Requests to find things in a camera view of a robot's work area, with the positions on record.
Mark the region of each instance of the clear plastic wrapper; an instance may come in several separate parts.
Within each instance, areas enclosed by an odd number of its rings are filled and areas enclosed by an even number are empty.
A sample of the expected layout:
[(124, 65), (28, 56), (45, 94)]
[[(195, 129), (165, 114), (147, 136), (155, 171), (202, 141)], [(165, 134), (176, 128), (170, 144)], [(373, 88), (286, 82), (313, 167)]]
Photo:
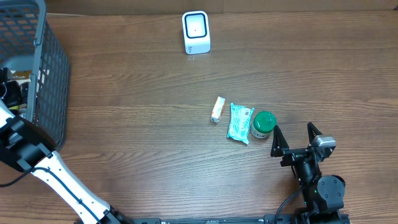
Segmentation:
[(250, 118), (254, 108), (238, 106), (231, 103), (231, 122), (229, 123), (227, 138), (249, 144)]

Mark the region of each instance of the black cable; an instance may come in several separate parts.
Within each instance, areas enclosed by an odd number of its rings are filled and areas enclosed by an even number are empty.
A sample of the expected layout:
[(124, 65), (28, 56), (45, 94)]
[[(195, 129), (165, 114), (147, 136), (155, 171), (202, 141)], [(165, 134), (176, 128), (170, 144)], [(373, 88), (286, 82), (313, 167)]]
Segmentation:
[(276, 211), (275, 214), (275, 220), (274, 220), (274, 224), (278, 224), (278, 216), (279, 213), (282, 211), (282, 209), (285, 207), (285, 205), (287, 204), (287, 202), (292, 199), (295, 198), (301, 191), (307, 189), (308, 187), (311, 186), (312, 182), (315, 180), (315, 178), (317, 177), (318, 174), (318, 161), (317, 161), (317, 155), (315, 154), (315, 150), (312, 151), (312, 155), (314, 158), (314, 163), (315, 163), (315, 172), (313, 177), (311, 178), (310, 182), (307, 185), (301, 186), (300, 189), (298, 189), (296, 192), (294, 192), (291, 196), (289, 196), (278, 208), (278, 211)]
[(44, 170), (45, 172), (48, 172), (51, 176), (53, 176), (55, 178), (55, 180), (57, 180), (63, 188), (65, 188), (65, 190), (81, 205), (83, 206), (83, 208), (85, 208), (87, 210), (88, 213), (90, 213), (95, 220), (98, 222), (98, 224), (102, 224), (101, 221), (97, 218), (97, 216), (93, 213), (93, 211), (91, 211), (87, 205), (85, 205), (78, 197), (76, 197), (76, 195), (62, 182), (62, 180), (60, 180), (50, 169), (47, 168), (43, 168), (43, 167), (34, 167), (31, 168), (28, 171), (25, 171), (22, 175), (20, 175), (18, 178), (16, 178), (15, 180), (11, 181), (10, 183), (7, 184), (0, 184), (0, 187), (8, 187), (11, 186), (12, 184), (15, 184), (16, 182), (20, 181), (22, 178), (24, 178), (27, 174), (31, 173), (31, 172), (35, 172), (36, 170)]
[(11, 186), (12, 184), (15, 184), (16, 182), (18, 182), (19, 180), (21, 180), (22, 178), (24, 178), (26, 175), (28, 175), (28, 174), (30, 174), (30, 171), (28, 170), (28, 171), (26, 171), (26, 172), (24, 172), (22, 175), (20, 175), (17, 179), (15, 179), (15, 180), (13, 180), (13, 181), (11, 181), (10, 183), (7, 183), (7, 184), (0, 184), (0, 187), (9, 187), (9, 186)]

